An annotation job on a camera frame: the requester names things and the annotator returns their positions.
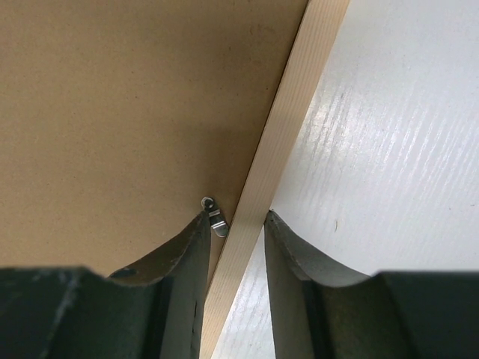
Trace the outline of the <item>light wooden picture frame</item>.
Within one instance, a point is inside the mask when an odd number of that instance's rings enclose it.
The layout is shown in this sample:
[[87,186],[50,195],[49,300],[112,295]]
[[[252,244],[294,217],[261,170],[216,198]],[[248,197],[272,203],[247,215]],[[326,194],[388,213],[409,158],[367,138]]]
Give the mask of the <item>light wooden picture frame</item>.
[[348,5],[306,5],[210,282],[200,358],[213,355]]

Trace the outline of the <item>brown backing board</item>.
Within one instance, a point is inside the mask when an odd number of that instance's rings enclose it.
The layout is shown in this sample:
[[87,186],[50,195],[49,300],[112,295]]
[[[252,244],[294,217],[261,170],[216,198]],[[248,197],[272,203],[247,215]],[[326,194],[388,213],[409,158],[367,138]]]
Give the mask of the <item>brown backing board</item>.
[[305,1],[3,1],[1,265],[108,275],[232,218]]

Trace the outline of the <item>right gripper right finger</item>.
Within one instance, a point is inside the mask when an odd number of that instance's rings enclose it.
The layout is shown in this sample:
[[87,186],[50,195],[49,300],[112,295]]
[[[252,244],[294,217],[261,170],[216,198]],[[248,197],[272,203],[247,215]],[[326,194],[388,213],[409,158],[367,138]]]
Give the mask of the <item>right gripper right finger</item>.
[[476,358],[478,274],[382,271],[368,276],[264,222],[277,358]]

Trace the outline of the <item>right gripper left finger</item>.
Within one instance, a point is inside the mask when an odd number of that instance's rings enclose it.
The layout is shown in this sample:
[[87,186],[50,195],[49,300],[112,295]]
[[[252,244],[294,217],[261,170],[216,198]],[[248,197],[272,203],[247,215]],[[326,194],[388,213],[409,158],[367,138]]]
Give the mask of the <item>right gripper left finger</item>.
[[210,259],[199,213],[103,277],[85,267],[1,270],[3,358],[197,358]]

